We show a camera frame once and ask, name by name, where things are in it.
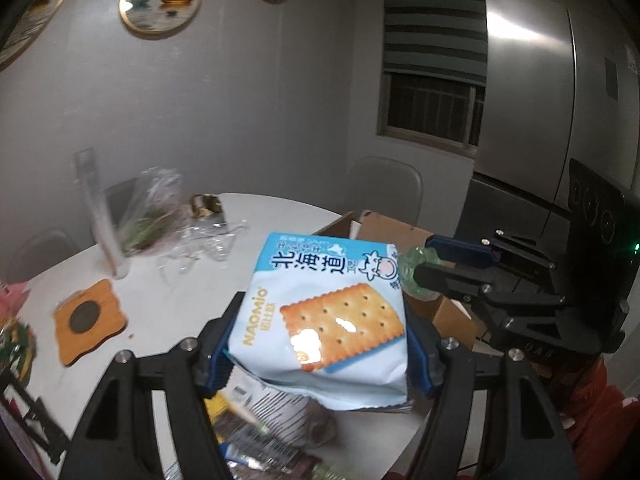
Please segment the grey chair middle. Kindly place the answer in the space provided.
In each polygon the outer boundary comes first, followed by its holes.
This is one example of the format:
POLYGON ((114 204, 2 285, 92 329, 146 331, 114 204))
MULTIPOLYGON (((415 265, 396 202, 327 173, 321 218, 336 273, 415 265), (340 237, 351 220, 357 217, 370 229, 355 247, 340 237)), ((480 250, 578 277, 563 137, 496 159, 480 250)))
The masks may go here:
POLYGON ((132 194, 134 194, 136 183, 137 178, 131 178, 113 184, 105 191, 107 209, 115 228, 119 226, 119 222, 122 220, 122 216, 129 205, 132 194))

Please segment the striped window blind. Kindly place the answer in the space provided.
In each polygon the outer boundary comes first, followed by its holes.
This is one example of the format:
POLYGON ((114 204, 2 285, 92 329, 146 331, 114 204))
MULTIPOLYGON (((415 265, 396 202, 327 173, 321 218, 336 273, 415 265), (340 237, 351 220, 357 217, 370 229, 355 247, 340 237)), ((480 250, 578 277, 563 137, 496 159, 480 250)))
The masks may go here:
POLYGON ((384 0, 383 70, 484 87, 486 0, 384 0))

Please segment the yellow snack pack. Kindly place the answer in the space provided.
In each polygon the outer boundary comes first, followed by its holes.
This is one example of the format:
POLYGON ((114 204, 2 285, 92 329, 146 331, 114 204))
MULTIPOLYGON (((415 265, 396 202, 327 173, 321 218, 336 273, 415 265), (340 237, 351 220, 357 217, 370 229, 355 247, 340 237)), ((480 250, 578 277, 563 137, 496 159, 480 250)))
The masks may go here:
POLYGON ((210 399, 205 399, 204 404, 208 418, 213 426, 242 422, 242 419, 232 410, 231 405, 220 392, 217 392, 210 399))

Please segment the dark seed bar wrapper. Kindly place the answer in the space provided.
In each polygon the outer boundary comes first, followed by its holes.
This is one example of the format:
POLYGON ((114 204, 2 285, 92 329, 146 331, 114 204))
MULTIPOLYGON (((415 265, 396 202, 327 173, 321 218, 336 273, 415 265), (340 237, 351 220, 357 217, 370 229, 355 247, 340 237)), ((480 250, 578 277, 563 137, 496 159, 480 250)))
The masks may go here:
POLYGON ((267 430, 259 429, 244 419, 213 428, 219 447, 224 442, 236 443, 262 465, 253 469, 226 461, 237 479, 311 479, 314 467, 320 463, 318 458, 283 443, 267 430))

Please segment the blue cracker snack pack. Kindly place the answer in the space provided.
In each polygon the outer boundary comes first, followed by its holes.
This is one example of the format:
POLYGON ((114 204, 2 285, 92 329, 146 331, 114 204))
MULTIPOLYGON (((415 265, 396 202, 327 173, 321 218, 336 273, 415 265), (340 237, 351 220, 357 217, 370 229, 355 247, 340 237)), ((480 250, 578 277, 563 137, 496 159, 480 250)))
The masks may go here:
POLYGON ((396 246, 270 234, 228 353, 271 388, 331 411, 406 403, 407 322, 396 246))

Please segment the grey chair right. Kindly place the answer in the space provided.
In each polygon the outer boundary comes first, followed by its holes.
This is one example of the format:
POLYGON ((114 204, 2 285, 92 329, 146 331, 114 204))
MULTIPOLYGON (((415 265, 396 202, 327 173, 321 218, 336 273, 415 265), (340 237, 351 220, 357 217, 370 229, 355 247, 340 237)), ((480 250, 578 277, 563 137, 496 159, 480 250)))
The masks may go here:
POLYGON ((357 160, 347 174, 344 205, 356 214, 368 210, 416 224, 422 197, 420 172, 405 162, 367 156, 357 160))

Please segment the orange wooden coaster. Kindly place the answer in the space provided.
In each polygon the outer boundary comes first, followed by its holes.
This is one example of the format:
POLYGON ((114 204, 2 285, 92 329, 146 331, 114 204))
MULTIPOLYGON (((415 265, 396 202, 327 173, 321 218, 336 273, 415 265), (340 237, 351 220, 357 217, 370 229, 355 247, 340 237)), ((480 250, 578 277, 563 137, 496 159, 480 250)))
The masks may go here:
POLYGON ((112 282, 106 278, 63 301, 53 319, 58 358, 66 367, 120 334, 128 324, 112 282))

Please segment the blue bar wrapper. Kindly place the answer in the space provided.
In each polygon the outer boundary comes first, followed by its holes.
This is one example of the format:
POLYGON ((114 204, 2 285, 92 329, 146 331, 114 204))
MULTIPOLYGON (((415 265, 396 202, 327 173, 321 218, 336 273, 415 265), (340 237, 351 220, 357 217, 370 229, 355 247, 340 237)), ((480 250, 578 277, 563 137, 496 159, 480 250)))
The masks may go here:
POLYGON ((222 454, 224 454, 224 459, 227 462, 241 464, 253 469, 259 469, 262 466, 255 457, 247 454, 247 452, 243 451, 242 448, 240 448, 236 443, 221 443, 220 449, 222 451, 222 454))

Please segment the gold foil wrapper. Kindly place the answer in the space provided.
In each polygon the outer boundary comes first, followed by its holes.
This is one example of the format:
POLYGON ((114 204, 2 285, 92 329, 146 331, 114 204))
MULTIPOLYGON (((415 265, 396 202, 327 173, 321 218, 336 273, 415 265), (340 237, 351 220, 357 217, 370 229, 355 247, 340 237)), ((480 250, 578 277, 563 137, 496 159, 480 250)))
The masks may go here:
POLYGON ((224 208, 217 195, 194 194, 189 200, 191 216, 194 219, 204 219, 211 216, 218 217, 224 214, 224 208))

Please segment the grey chair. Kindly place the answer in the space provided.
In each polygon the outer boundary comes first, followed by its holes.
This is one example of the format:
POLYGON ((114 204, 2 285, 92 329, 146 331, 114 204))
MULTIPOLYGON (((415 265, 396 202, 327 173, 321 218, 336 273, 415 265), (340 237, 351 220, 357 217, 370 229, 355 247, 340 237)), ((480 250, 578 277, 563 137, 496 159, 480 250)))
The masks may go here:
POLYGON ((367 156, 357 160, 347 174, 344 205, 356 214, 368 210, 416 224, 422 197, 420 172, 405 162, 367 156))
POLYGON ((10 284, 27 282, 78 252, 79 247, 70 234, 60 229, 47 229, 17 248, 6 277, 10 284))
POLYGON ((137 178, 131 178, 113 184, 105 191, 107 209, 115 228, 119 226, 119 222, 122 220, 122 216, 129 205, 132 194, 134 194, 136 183, 137 178))

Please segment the grey chair left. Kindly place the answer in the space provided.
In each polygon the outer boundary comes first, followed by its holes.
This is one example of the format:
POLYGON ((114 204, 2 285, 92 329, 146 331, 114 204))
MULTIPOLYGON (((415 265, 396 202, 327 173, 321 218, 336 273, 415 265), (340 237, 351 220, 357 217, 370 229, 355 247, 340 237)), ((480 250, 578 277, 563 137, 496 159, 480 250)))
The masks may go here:
POLYGON ((47 229, 17 248, 6 277, 10 284, 27 282, 78 252, 79 247, 70 234, 60 229, 47 229))

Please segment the white oat snack bag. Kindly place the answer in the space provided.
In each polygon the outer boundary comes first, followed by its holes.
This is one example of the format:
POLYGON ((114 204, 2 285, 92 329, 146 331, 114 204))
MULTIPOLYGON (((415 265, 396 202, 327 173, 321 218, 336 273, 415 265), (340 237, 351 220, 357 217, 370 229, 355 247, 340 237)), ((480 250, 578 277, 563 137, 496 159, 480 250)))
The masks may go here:
POLYGON ((336 436, 332 413, 308 396, 285 392, 234 370, 221 390, 248 422, 296 448, 318 448, 336 436))

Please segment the silver refrigerator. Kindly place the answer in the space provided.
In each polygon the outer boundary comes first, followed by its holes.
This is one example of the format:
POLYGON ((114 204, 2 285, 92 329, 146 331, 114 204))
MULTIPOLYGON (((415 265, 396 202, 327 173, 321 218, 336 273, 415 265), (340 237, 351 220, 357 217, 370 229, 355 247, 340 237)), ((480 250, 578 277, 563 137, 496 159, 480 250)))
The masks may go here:
POLYGON ((553 0, 486 0, 480 144, 458 240, 503 230, 561 238, 570 161, 631 188, 639 147, 639 51, 610 12, 553 0))

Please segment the clear plastic tube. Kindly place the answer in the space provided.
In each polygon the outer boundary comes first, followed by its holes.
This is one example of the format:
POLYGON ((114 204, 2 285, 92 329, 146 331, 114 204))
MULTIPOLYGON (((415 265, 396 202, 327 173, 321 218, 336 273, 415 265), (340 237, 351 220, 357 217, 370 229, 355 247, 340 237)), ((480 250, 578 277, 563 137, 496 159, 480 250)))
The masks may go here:
POLYGON ((94 148, 76 152, 74 166, 81 196, 88 211, 91 231, 103 252, 107 270, 115 280, 126 278, 130 264, 116 237, 105 193, 101 188, 98 158, 94 148))

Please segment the medium round wall painting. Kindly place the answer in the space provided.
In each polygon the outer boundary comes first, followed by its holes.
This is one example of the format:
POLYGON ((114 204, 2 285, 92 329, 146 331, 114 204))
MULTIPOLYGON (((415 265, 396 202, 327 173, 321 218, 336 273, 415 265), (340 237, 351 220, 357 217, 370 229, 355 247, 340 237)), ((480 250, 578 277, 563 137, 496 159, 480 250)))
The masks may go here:
POLYGON ((186 28, 198 15, 202 0, 119 0, 122 24, 145 39, 166 38, 186 28))

